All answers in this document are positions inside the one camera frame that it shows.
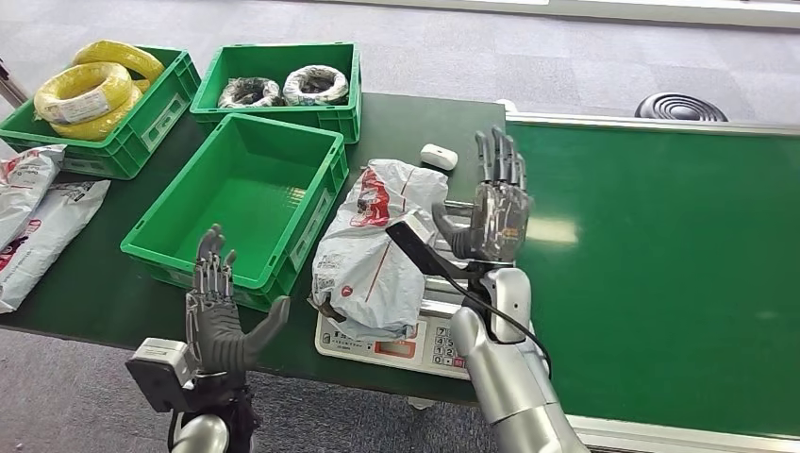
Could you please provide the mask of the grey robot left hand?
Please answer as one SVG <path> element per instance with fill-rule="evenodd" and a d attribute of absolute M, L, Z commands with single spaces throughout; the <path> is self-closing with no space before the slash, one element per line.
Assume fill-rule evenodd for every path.
<path fill-rule="evenodd" d="M 186 338 L 203 374 L 244 373 L 257 368 L 266 345 L 287 324 L 292 299 L 277 297 L 265 319 L 250 331 L 242 330 L 233 300 L 234 250 L 221 256 L 225 236 L 212 225 L 202 236 L 192 271 L 192 287 L 185 298 Z"/>

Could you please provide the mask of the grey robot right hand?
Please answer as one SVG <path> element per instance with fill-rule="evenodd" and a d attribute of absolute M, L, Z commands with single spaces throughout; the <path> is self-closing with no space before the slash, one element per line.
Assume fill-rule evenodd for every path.
<path fill-rule="evenodd" d="M 531 204 L 525 159 L 499 126 L 491 136 L 477 131 L 475 141 L 483 179 L 475 188 L 470 224 L 454 226 L 443 203 L 432 206 L 432 218 L 456 258 L 512 263 L 525 241 Z"/>

